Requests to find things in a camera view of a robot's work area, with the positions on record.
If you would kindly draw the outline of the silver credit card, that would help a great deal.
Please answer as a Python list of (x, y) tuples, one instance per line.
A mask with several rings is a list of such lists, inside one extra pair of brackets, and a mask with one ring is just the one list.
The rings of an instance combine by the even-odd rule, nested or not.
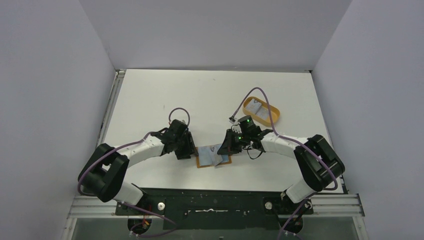
[(216, 145), (211, 145), (208, 147), (209, 149), (209, 157), (210, 157), (210, 161), (211, 161), (211, 165), (216, 167), (218, 165), (224, 165), (224, 164), (230, 164), (231, 163), (231, 158), (229, 155), (227, 154), (220, 154), (219, 153), (219, 149), (220, 149), (221, 145), (216, 144)]

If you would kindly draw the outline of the yellow leather card holder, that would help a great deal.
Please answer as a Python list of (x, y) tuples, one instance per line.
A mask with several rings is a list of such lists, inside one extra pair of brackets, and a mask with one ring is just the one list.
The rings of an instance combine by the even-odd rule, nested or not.
[(198, 169), (207, 167), (217, 167), (219, 165), (229, 165), (232, 163), (229, 155), (219, 155), (218, 150), (221, 144), (199, 146), (196, 148), (196, 166)]

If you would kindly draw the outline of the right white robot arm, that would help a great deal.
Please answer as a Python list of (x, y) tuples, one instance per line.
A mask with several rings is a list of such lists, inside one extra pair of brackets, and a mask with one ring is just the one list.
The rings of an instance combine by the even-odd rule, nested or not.
[(240, 118), (237, 126), (238, 130), (227, 129), (218, 155), (234, 155), (254, 149), (297, 161), (302, 178), (283, 192), (281, 207), (286, 213), (295, 213), (301, 207), (301, 201), (326, 190), (330, 184), (338, 187), (337, 178), (346, 168), (322, 135), (309, 138), (279, 135), (272, 129), (261, 129), (249, 115)]

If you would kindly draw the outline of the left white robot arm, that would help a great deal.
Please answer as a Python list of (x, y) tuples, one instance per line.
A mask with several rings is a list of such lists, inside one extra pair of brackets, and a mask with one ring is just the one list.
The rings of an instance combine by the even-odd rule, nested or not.
[(104, 203), (126, 203), (134, 214), (141, 215), (147, 211), (148, 200), (140, 188), (124, 180), (127, 170), (170, 153), (179, 160), (198, 155), (189, 126), (177, 119), (168, 127), (148, 132), (141, 140), (118, 147), (107, 143), (97, 146), (77, 178), (77, 190)]

